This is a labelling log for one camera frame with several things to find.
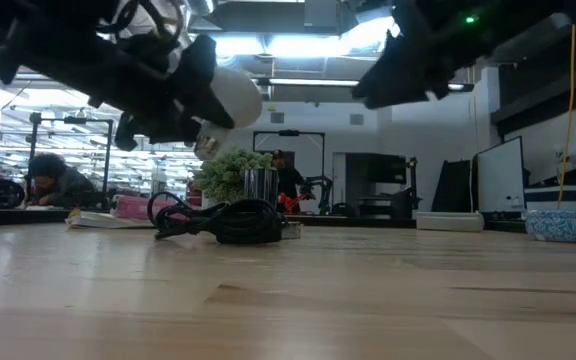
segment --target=black monitor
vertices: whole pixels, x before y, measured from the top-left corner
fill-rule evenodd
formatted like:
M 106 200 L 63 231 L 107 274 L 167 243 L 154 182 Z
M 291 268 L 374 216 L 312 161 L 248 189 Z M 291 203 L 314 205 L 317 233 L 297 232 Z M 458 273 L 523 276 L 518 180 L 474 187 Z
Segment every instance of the black monitor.
M 368 181 L 374 183 L 406 184 L 406 158 L 397 155 L 370 154 Z

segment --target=potted plant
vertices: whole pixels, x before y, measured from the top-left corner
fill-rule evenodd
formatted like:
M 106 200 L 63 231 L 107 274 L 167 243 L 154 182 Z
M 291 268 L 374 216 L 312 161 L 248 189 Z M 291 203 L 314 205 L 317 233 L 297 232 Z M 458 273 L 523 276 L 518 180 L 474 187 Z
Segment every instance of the potted plant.
M 197 190 L 212 202 L 235 202 L 244 199 L 244 179 L 251 169 L 272 168 L 272 155 L 235 148 L 215 160 L 205 161 L 195 175 Z

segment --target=white board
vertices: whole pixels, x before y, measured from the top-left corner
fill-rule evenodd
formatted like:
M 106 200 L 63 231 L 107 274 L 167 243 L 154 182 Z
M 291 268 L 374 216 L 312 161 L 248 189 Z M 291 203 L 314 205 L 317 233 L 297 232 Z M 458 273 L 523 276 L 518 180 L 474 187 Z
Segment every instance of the white board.
M 517 137 L 478 155 L 480 212 L 518 212 L 525 208 L 522 149 L 521 137 Z

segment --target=wooden table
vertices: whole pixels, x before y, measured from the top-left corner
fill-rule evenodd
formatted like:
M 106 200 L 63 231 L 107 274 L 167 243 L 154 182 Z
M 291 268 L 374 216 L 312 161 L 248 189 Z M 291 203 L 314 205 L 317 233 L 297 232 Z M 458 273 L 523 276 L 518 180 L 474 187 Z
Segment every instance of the wooden table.
M 0 227 L 0 359 L 576 359 L 576 245 L 305 228 L 300 240 Z

